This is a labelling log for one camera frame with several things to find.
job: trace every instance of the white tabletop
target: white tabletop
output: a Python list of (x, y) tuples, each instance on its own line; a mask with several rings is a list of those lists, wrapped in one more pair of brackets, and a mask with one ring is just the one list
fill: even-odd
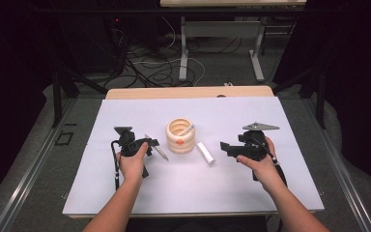
[[(197, 148), (189, 154), (171, 153), (165, 127), (175, 118), (195, 125), (196, 143), (203, 142), (216, 159), (209, 166)], [(150, 176), (144, 179), (132, 216), (243, 215), (276, 212), (251, 170), (227, 157), (219, 142), (243, 145), (243, 126), (259, 122), (279, 126), (266, 130), (275, 144), (288, 187), (311, 211), (324, 209), (277, 97), (204, 99), (104, 100), (93, 127), (63, 214), (94, 216), (115, 191), (110, 143), (119, 138), (114, 127), (133, 127), (136, 138), (145, 133), (158, 139), (170, 161), (156, 151), (145, 158)]]
[(306, 0), (161, 0), (161, 7), (241, 7), (305, 5)]

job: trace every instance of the finger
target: finger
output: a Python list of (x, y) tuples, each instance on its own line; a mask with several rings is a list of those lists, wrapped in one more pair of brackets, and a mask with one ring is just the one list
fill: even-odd
[(141, 144), (140, 149), (138, 149), (136, 155), (140, 154), (141, 157), (144, 157), (148, 149), (149, 149), (149, 144), (147, 142), (144, 142), (143, 144)]
[(268, 137), (265, 137), (265, 140), (268, 143), (268, 147), (270, 148), (270, 152), (276, 157), (275, 146), (273, 145), (272, 140), (270, 138), (268, 138)]
[(116, 159), (119, 160), (120, 156), (122, 155), (122, 152), (116, 153)]
[(247, 158), (245, 156), (242, 156), (242, 155), (239, 155), (237, 156), (237, 160), (242, 163), (243, 165), (251, 168), (251, 169), (255, 169), (256, 165), (257, 165), (257, 161), (255, 160), (252, 160), (250, 158)]

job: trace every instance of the gray floor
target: gray floor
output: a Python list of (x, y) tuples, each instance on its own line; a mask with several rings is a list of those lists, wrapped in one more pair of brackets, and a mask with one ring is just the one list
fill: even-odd
[[(201, 51), (219, 51), (227, 46), (233, 38), (230, 39), (201, 39), (189, 43), (190, 51), (189, 67), (195, 72), (195, 79), (198, 80), (197, 86), (221, 86), (225, 82), (232, 82), (234, 85), (255, 85), (260, 84), (255, 80), (247, 50), (251, 48), (251, 42), (243, 40), (241, 47), (232, 53), (207, 54)], [(271, 82), (273, 73), (283, 52), (287, 37), (272, 37), (267, 39), (267, 50), (264, 56), (260, 56), (262, 69), (267, 84), (274, 86)], [(226, 50), (234, 50), (238, 47), (239, 40), (232, 43)], [(170, 49), (163, 50), (167, 56), (175, 55), (170, 60), (179, 57), (177, 51)], [(133, 58), (133, 62), (142, 61), (145, 57)], [(160, 61), (155, 58), (147, 58), (147, 62)], [(141, 65), (136, 65), (144, 73), (154, 73), (163, 70), (165, 67), (156, 69), (145, 69)], [(177, 82), (178, 67), (173, 68), (173, 80)], [(100, 75), (94, 75), (91, 78), (100, 79)], [(112, 80), (106, 84), (107, 88), (120, 88), (132, 82), (132, 77), (121, 77)], [(85, 142), (90, 134), (91, 126), (96, 119), (97, 110), (100, 107), (100, 101), (104, 96), (99, 95), (85, 85), (78, 84), (81, 95), (77, 100), (64, 100), (66, 112), (65, 119), (60, 127), (53, 130), (51, 123), (53, 119), (51, 88), (49, 87), (45, 94), (48, 98), (36, 125), (31, 130), (28, 139), (19, 152), (13, 167), (8, 176), (0, 186), (0, 224), (7, 223), (1, 228), (10, 231), (80, 231), (87, 223), (85, 220), (73, 220), (64, 217), (61, 212), (71, 183), (80, 162), (80, 157), (84, 149)], [(137, 81), (132, 87), (142, 87), (140, 81)], [(346, 194), (347, 188), (338, 181), (338, 174), (335, 172), (335, 165), (329, 158), (326, 144), (315, 142), (320, 140), (321, 135), (315, 129), (315, 124), (310, 117), (309, 102), (304, 102), (298, 97), (300, 86), (294, 86), (278, 94), (284, 106), (294, 134), (298, 140), (305, 161), (314, 178), (317, 187), (321, 191), (321, 198), (324, 201), (326, 209), (316, 213), (319, 218), (332, 231), (371, 231), (371, 227), (366, 230), (365, 226), (360, 226), (360, 220), (357, 219), (356, 210), (349, 202), (350, 196)], [(335, 110), (329, 104), (325, 110), (327, 129), (324, 131), (328, 135), (333, 151), (340, 151), (341, 132), (340, 125), (336, 119)], [(76, 124), (76, 126), (65, 126), (65, 124)], [(73, 132), (71, 145), (56, 146), (56, 139), (50, 140), (54, 135), (59, 135), (61, 131)], [(48, 155), (42, 159), (40, 154), (47, 152)], [(41, 168), (36, 171), (36, 179), (22, 179), (25, 172), (31, 170), (32, 164), (39, 160)], [(360, 200), (365, 207), (368, 218), (371, 219), (371, 178), (354, 168), (345, 160), (347, 171), (350, 174), (351, 183), (355, 186)], [(9, 207), (11, 197), (14, 196), (19, 183), (29, 181), (30, 191), (20, 198), (18, 207)], [(3, 213), (10, 212), (12, 217), (4, 217)], [(278, 218), (273, 217), (269, 222), (269, 230), (275, 230)]]

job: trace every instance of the dark background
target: dark background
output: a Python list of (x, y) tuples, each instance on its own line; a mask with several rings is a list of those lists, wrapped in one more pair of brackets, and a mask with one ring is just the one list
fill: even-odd
[[(70, 7), (78, 3), (65, 2)], [(65, 2), (34, 3), (49, 8), (51, 4)], [(145, 8), (156, 6), (154, 1), (130, 1), (126, 7), (134, 8), (140, 2)], [(340, 17), (300, 18), (274, 81), (284, 83), (314, 64), (321, 54), (327, 54), (330, 63), (327, 100), (337, 110), (341, 123), (342, 154), (371, 175), (371, 1), (309, 0), (306, 7), (353, 9), (353, 13), (349, 14), (346, 27), (340, 28), (340, 40), (332, 52), (323, 51), (324, 44), (340, 25), (337, 23)], [(110, 40), (105, 36), (104, 28), (96, 25), (96, 21), (100, 23), (101, 20), (88, 19), (59, 21), (36, 17), (25, 11), (18, 1), (0, 0), (0, 183), (46, 101), (42, 91), (51, 84), (50, 71), (54, 64), (48, 54), (57, 54), (69, 68), (80, 73), (109, 73), (117, 69), (119, 64), (113, 57)], [(167, 30), (160, 19), (152, 17), (127, 21), (128, 34), (151, 49), (159, 46), (158, 37)], [(82, 23), (87, 23), (84, 30)], [(33, 25), (39, 25), (42, 31), (38, 33)], [(46, 35), (55, 44), (53, 53), (43, 46), (41, 35)]]

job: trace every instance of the black cable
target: black cable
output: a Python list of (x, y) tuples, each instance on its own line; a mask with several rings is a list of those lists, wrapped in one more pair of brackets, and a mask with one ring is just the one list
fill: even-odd
[(128, 52), (128, 55), (132, 56), (132, 57), (129, 57), (129, 59), (141, 58), (141, 57), (145, 57), (145, 56), (147, 57), (147, 56), (150, 56), (150, 55), (153, 55), (153, 54), (154, 53), (151, 52), (150, 49), (148, 49), (147, 47), (141, 46), (141, 45), (131, 49)]
[(177, 40), (176, 40), (176, 43), (173, 43), (173, 45), (172, 45), (172, 46), (169, 46), (169, 47), (167, 47), (167, 48), (166, 48), (166, 50), (168, 50), (168, 49), (172, 49), (172, 50), (174, 50), (174, 51), (175, 51), (175, 53), (174, 53), (174, 54), (172, 54), (171, 56), (168, 56), (168, 57), (166, 57), (167, 59), (170, 59), (170, 58), (173, 58), (173, 57), (177, 56), (177, 55), (178, 55), (178, 54), (180, 54), (180, 53), (181, 53), (181, 51), (182, 51), (182, 47), (181, 47), (181, 44), (180, 44), (180, 43), (178, 43), (178, 42), (177, 42)]
[(154, 80), (154, 81), (165, 81), (167, 79), (170, 79), (170, 81), (168, 83), (160, 83), (160, 85), (168, 85), (168, 86), (172, 86), (173, 85), (173, 77), (171, 77), (171, 73), (173, 72), (173, 66), (171, 64), (169, 64), (170, 67), (166, 68), (166, 69), (163, 69), (163, 70), (159, 70), (157, 72), (154, 72), (152, 73), (151, 75), (149, 75), (149, 77)]
[[(162, 81), (162, 80), (165, 80), (165, 79), (167, 79), (167, 78), (170, 78), (171, 79), (171, 82), (170, 82), (170, 86), (172, 86), (172, 84), (173, 84), (173, 78), (171, 77), (171, 74), (173, 73), (173, 66), (171, 65), (171, 62), (169, 62), (168, 60), (167, 60), (167, 58), (166, 57), (164, 57), (163, 56), (163, 58), (161, 58), (162, 60), (164, 60), (164, 62), (162, 63), (162, 66), (160, 66), (161, 68), (163, 67), (163, 66), (165, 66), (165, 65), (168, 65), (169, 67), (168, 68), (166, 68), (166, 69), (163, 69), (163, 70), (160, 70), (160, 71), (157, 71), (157, 72), (154, 72), (154, 73), (152, 73), (152, 74), (150, 74), (149, 75), (149, 77), (151, 78), (151, 79), (153, 79), (153, 80), (156, 80), (156, 81)], [(170, 71), (169, 73), (167, 73), (166, 75), (165, 75), (165, 77), (164, 78), (160, 78), (160, 79), (156, 79), (156, 76), (157, 75), (161, 75), (162, 73), (161, 72), (164, 72), (164, 71)]]
[[(108, 9), (117, 9), (118, 7), (118, 1), (116, 0), (98, 0), (97, 1), (98, 3), (98, 6), (99, 7), (105, 7), (105, 8), (108, 8)], [(62, 0), (62, 4), (65, 6), (65, 8), (68, 8), (69, 6), (66, 4), (66, 2), (64, 0)], [(116, 35), (109, 35), (109, 37), (111, 37), (111, 45), (112, 46), (119, 46), (121, 45), (122, 41), (123, 41), (123, 37), (125, 36), (124, 32), (117, 29), (116, 25), (115, 25), (115, 22), (114, 22), (114, 18), (113, 17), (105, 17), (104, 19), (107, 19), (108, 21), (105, 21), (107, 22), (105, 24), (105, 26), (107, 27), (107, 29), (109, 29), (109, 31), (112, 31), (111, 34), (113, 33), (121, 33), (122, 37), (119, 37), (120, 40), (117, 41), (116, 38), (117, 36)], [(86, 28), (82, 25), (82, 23), (80, 22), (80, 20), (78, 19), (74, 19), (74, 21), (78, 24), (79, 28), (86, 34), (86, 36), (90, 39), (90, 41), (98, 47), (99, 50), (101, 50), (103, 53), (105, 53), (106, 55), (108, 55), (109, 57), (111, 58), (114, 58), (115, 60), (117, 60), (117, 57), (119, 56), (119, 52), (124, 52), (122, 50), (120, 51), (116, 51), (115, 48), (113, 48), (113, 51), (115, 54), (111, 54), (109, 53), (105, 48), (103, 48), (103, 46), (101, 46), (97, 40), (95, 40), (91, 34), (86, 30)], [(110, 76), (108, 77), (105, 77), (105, 78), (98, 78), (98, 79), (91, 79), (91, 81), (93, 81), (94, 83), (100, 83), (100, 82), (104, 82), (106, 81), (106, 83), (108, 83), (109, 81), (115, 79), (118, 75), (120, 74), (120, 72), (116, 71), (116, 72), (113, 72)]]
[(282, 182), (285, 184), (286, 187), (288, 187), (288, 183), (287, 183), (287, 180), (285, 178), (285, 174), (284, 174), (284, 171), (282, 170), (282, 167), (281, 165), (279, 164), (278, 162), (278, 159), (276, 159), (276, 156), (264, 145), (262, 144), (261, 142), (259, 142), (256, 138), (254, 137), (251, 137), (256, 143), (258, 143), (258, 145), (260, 145), (267, 153), (268, 155), (271, 157), (272, 159), (272, 162), (273, 162), (273, 165), (275, 166), (276, 168), (276, 171), (278, 172), (279, 174), (279, 177), (281, 177), (282, 179)]
[[(228, 47), (230, 47), (231, 44), (233, 44), (234, 41), (236, 39), (238, 39), (238, 38), (240, 38), (240, 42), (239, 42), (239, 44), (238, 44), (238, 46), (236, 48), (234, 48), (231, 51), (224, 51), (225, 49), (227, 49)], [(241, 37), (234, 38), (233, 41), (231, 41), (230, 43), (228, 43), (224, 48), (220, 49), (219, 51), (198, 51), (197, 49), (200, 48), (200, 44), (198, 43), (198, 41), (195, 41), (195, 42), (198, 45), (197, 48), (189, 48), (189, 46), (188, 46), (189, 43), (187, 43), (188, 50), (192, 51), (193, 53), (201, 53), (201, 54), (223, 54), (223, 53), (227, 53), (227, 54), (229, 54), (229, 53), (233, 53), (233, 52), (237, 51), (238, 49), (240, 49), (241, 44), (243, 43), (243, 38), (241, 38)]]
[[(155, 62), (155, 61), (147, 61), (147, 59), (152, 59), (152, 58), (157, 58), (157, 59), (161, 59), (162, 62)], [(158, 68), (162, 68), (163, 66), (165, 65), (170, 65), (170, 62), (167, 60), (166, 57), (164, 56), (156, 56), (155, 54), (152, 54), (148, 57), (145, 57), (142, 61), (141, 61), (141, 65), (146, 68), (146, 69), (158, 69)]]
[(194, 70), (192, 70), (191, 68), (189, 67), (184, 67), (184, 66), (175, 66), (175, 67), (179, 67), (179, 68), (186, 68), (187, 69), (187, 72), (191, 72), (192, 73), (192, 79), (191, 80), (186, 80), (186, 81), (178, 81), (176, 83), (173, 84), (173, 87), (179, 87), (179, 86), (183, 86), (183, 87), (192, 87), (193, 86), (193, 82), (195, 80), (195, 72)]
[(144, 83), (144, 87), (162, 87), (158, 83), (155, 83), (151, 81), (147, 76), (145, 76), (143, 73), (141, 73), (135, 66), (134, 64), (130, 61), (127, 60), (128, 63), (127, 65), (134, 71), (134, 73), (138, 76), (138, 79)]
[(106, 88), (106, 85), (107, 85), (110, 81), (112, 81), (112, 80), (114, 80), (114, 79), (124, 78), (124, 77), (134, 77), (134, 80), (133, 80), (129, 85), (124, 86), (124, 87), (122, 87), (122, 88), (129, 88), (129, 87), (131, 87), (131, 86), (132, 86), (132, 85), (137, 81), (137, 76), (135, 76), (135, 75), (119, 75), (119, 76), (117, 76), (116, 78), (109, 79), (109, 80), (107, 80), (106, 82), (104, 82), (104, 83), (103, 83), (103, 87)]
[(191, 47), (189, 47), (190, 40), (188, 40), (188, 42), (186, 43), (186, 48), (187, 48), (188, 50), (190, 50), (190, 51), (195, 51), (195, 50), (197, 50), (198, 48), (200, 48), (200, 43), (198, 43), (197, 40), (196, 40), (196, 41), (193, 41), (193, 42), (197, 44), (197, 48), (191, 48)]
[(116, 185), (116, 190), (117, 190), (120, 186), (120, 181), (119, 181), (120, 158), (119, 158), (119, 160), (117, 160), (117, 158), (116, 158), (116, 151), (114, 150), (114, 144), (115, 143), (119, 144), (119, 142), (117, 140), (114, 140), (113, 142), (111, 142), (111, 151), (113, 153), (114, 169), (115, 169), (114, 183)]

